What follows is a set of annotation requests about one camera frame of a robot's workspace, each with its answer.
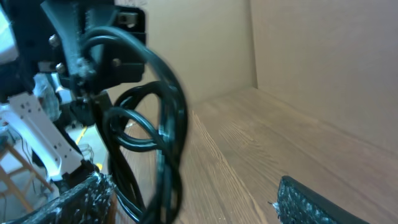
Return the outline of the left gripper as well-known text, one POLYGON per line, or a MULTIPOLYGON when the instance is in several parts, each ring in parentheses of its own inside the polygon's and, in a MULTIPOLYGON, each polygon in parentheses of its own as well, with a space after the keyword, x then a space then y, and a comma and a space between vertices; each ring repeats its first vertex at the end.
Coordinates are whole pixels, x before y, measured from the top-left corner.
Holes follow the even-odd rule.
POLYGON ((9 95, 32 92, 39 65, 58 72, 63 87, 81 96, 142 79, 144 61, 110 36, 91 47, 97 27, 119 28, 146 43, 146 14, 114 1, 9 1, 18 56, 9 66, 9 95))

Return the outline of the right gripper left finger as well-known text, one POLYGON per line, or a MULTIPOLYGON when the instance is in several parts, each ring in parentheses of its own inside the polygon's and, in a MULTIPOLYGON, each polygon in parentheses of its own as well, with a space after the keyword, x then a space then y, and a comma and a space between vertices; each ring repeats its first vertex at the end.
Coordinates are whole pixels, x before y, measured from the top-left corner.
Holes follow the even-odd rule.
POLYGON ((7 224, 106 223, 115 184, 105 174, 93 173, 56 199, 7 224))

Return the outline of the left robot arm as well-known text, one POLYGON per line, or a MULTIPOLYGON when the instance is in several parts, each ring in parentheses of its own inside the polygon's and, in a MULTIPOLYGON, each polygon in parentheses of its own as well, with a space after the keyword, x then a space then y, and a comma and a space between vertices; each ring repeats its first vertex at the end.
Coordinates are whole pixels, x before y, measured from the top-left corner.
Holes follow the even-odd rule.
POLYGON ((97 27, 116 27, 146 42, 145 12, 114 1, 1 2, 1 118, 32 147, 57 186, 73 187, 97 167, 54 125, 34 95, 38 73, 56 73, 77 97, 77 118, 93 125, 103 115, 104 90, 142 79, 144 62, 124 48, 100 44, 84 51, 97 27))

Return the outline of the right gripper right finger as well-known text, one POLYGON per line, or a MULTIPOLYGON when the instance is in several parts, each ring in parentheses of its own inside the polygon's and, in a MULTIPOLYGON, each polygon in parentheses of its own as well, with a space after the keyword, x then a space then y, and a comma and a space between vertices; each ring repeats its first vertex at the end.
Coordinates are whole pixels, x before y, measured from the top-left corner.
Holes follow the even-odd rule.
POLYGON ((282 224, 367 224, 288 175, 281 177, 272 206, 282 224))

